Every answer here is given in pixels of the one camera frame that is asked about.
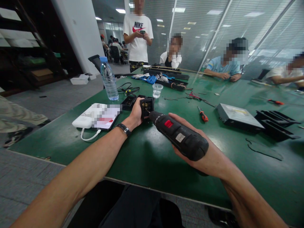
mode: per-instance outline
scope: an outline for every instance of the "wristwatch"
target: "wristwatch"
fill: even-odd
[[[129,128],[127,128],[125,125],[123,125],[122,123],[117,124],[115,127],[120,127],[124,133],[126,133],[126,135],[129,137],[129,135],[131,135],[131,131],[129,130]]]

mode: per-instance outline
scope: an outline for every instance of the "bottle cap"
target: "bottle cap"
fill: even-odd
[[[106,56],[100,56],[99,59],[101,62],[108,62],[108,58]]]

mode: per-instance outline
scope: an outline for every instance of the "plastic cup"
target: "plastic cup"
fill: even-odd
[[[159,98],[161,96],[161,92],[164,86],[160,84],[154,84],[152,85],[152,87],[153,87],[153,97]]]

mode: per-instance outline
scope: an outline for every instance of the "black drill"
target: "black drill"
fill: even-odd
[[[150,112],[149,118],[157,130],[191,161],[198,161],[207,153],[209,143],[199,133],[160,112]]]

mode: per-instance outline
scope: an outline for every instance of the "white t-shirt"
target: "white t-shirt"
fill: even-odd
[[[265,79],[271,78],[273,76],[278,76],[278,75],[281,76],[282,78],[291,78],[291,77],[302,76],[303,71],[301,69],[294,69],[291,71],[290,74],[288,74],[286,66],[279,66],[279,67],[273,68],[271,71],[269,71],[266,74]]]
[[[166,59],[168,57],[168,52],[164,52],[163,54],[161,54],[161,59],[159,61],[159,63],[165,63]],[[171,66],[172,68],[176,69],[178,68],[178,65],[181,63],[181,55],[173,55],[172,56],[172,63]]]
[[[153,39],[151,21],[147,16],[128,14],[124,16],[123,31],[131,35],[136,31],[146,31],[150,39]],[[147,41],[143,38],[135,38],[128,46],[129,60],[135,62],[148,62]]]

